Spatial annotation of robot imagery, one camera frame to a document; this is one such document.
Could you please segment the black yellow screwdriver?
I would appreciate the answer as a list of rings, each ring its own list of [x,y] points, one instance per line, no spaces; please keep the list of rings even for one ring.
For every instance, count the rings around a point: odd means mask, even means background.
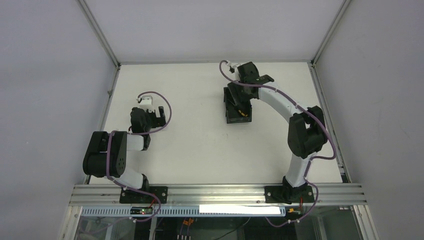
[[[237,112],[237,114],[240,115],[240,116],[242,116],[242,117],[248,117],[249,116],[249,111],[246,110],[243,107],[235,106],[234,109]]]

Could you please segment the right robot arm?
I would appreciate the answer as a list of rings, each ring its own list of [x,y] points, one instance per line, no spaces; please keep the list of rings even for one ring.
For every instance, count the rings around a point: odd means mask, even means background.
[[[282,178],[282,185],[272,190],[270,196],[276,203],[298,200],[308,192],[306,175],[310,160],[328,141],[324,113],[319,106],[305,108],[280,90],[269,75],[260,75],[253,62],[231,64],[223,60],[234,78],[227,75],[229,83],[224,87],[225,119],[227,124],[250,123],[253,118],[251,100],[260,100],[271,106],[288,123],[287,144],[292,152],[289,170]]]

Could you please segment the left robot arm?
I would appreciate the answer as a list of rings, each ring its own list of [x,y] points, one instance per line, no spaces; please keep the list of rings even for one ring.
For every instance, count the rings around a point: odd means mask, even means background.
[[[125,189],[150,192],[148,178],[127,167],[127,153],[146,151],[151,143],[149,132],[166,125],[163,106],[155,110],[133,107],[130,112],[130,131],[108,133],[94,131],[83,163],[83,172],[97,178],[117,182]]]

